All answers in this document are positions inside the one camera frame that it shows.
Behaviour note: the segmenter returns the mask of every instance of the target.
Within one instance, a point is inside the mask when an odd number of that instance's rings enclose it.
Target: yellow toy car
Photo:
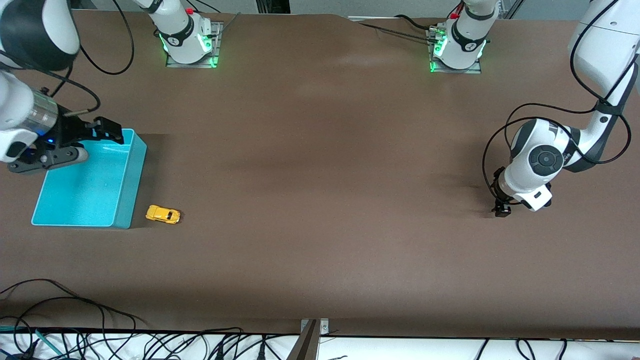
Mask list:
[[[149,206],[145,217],[153,221],[162,221],[167,224],[177,224],[180,221],[180,211],[174,209],[161,208],[158,205]]]

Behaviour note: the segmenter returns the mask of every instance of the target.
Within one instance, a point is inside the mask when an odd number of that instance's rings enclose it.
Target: brown tabletop surface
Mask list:
[[[75,16],[94,60],[121,68],[119,14]],[[419,40],[334,15],[240,15],[217,69],[166,69],[148,16],[127,16],[131,69],[107,76],[80,55],[72,79],[102,99],[95,115],[148,145],[132,228],[32,226],[43,175],[0,171],[3,287],[56,279],[155,329],[295,331],[322,317],[344,334],[637,337],[640,142],[612,164],[563,172],[537,213],[493,218],[482,178],[485,143],[517,105],[594,104],[569,70],[574,22],[499,20],[483,73],[459,75],[430,73]],[[403,20],[374,23],[420,35]],[[92,103],[70,85],[56,100]],[[626,114],[636,127],[635,92]],[[605,157],[624,139],[620,125]],[[498,137],[488,171],[508,161]],[[149,204],[184,222],[145,220]],[[29,284],[0,306],[58,294]],[[31,321],[99,326],[95,309],[58,305]]]

